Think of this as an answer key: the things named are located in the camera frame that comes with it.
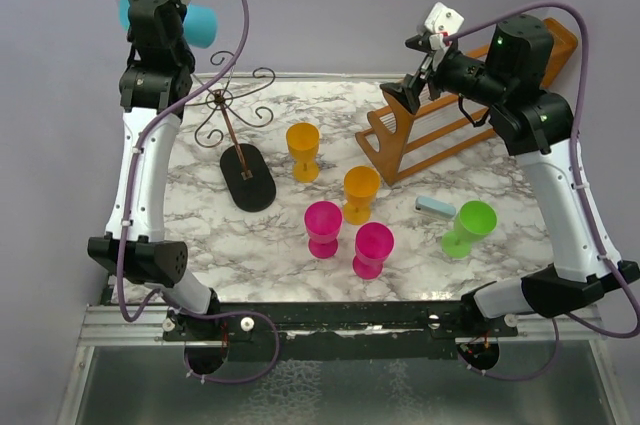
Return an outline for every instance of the copper pole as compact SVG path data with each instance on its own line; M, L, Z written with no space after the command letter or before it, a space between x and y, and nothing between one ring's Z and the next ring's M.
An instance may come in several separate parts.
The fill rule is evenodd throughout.
M229 115L227 114L227 102L221 92L221 90L216 90L213 92L214 95L214 103L220 107L220 112L224 117L224 123L227 125L227 130L229 130L229 136L231 137L231 141L233 142L233 146L236 147L236 153L238 154L238 160L240 160L240 164L242 165L242 178L245 180L252 177L251 170L247 167L247 162L244 159L244 153L242 153L242 148L240 148L240 144L238 143L238 139L236 138L236 134L233 131L233 127L231 126L231 120L229 120Z

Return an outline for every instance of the table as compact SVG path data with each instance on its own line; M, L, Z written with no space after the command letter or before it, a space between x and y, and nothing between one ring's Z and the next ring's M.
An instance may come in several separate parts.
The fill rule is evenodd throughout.
M233 204L219 168L220 155L231 146L228 137L214 149L195 143L193 133L209 111L204 106L187 108L169 165L166 238L187 242L189 268L222 301L455 299L489 281L551 263L551 246L535 198L498 139L475 145L393 187L382 185L372 220L392 229L396 247L378 279L364 281L353 273L357 227L346 223L337 255L314 259L307 250L304 211L317 200L344 203L346 172L370 165L354 134L367 126L368 111L384 105L378 84L281 81L233 107L259 122L254 110L261 105L275 114L265 128L232 120L239 140L256 145L271 168L278 192L267 210L251 214ZM315 124L321 133L321 174L310 184L293 179L285 141L287 128L301 121ZM219 114L214 123L224 128ZM496 209L498 227L467 259L452 260L438 241L452 223L417 214L417 195L457 207L484 200ZM146 293L141 286L125 288L128 303L139 302Z

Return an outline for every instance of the yellow cup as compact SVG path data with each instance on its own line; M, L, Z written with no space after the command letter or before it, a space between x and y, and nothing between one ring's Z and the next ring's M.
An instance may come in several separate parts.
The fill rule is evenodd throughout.
M310 123L296 123L287 130L289 153L296 161L293 177L302 183L313 182L320 173L314 161L318 154L320 132Z
M347 203L342 208L344 219L352 225L362 225L371 217L370 205L380 188L380 175L370 167L355 167L344 176Z

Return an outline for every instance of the light blue eraser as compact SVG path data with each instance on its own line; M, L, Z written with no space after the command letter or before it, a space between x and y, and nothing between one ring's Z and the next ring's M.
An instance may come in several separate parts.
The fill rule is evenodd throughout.
M451 220L456 216L456 207L453 205L423 196L416 198L416 210L443 220Z
M129 28L129 0L120 0L118 16L120 24L127 30ZM218 18L210 8L188 5L183 27L184 38L189 45L196 48L207 48L216 39Z

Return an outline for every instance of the cup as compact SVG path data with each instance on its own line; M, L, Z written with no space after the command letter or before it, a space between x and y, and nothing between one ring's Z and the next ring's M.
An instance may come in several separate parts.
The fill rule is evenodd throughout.
M370 167L355 167L344 176L347 203L342 208L344 219L352 225L367 223L371 202L380 188L380 175Z
M330 258L338 250L338 234L342 226L340 207L331 202L316 202L304 214L309 234L309 251L316 258Z
M377 222L363 225L356 233L353 271L365 280L378 277L384 261L391 255L393 245L393 233L386 225Z
M319 144L320 132L310 123L296 123L287 130L289 153L296 161L293 177L301 183L313 182L320 173L314 161Z
M456 215L453 230L442 237L442 251L451 258L464 258L471 253L471 245L489 236L497 224L491 205L480 200L467 202Z

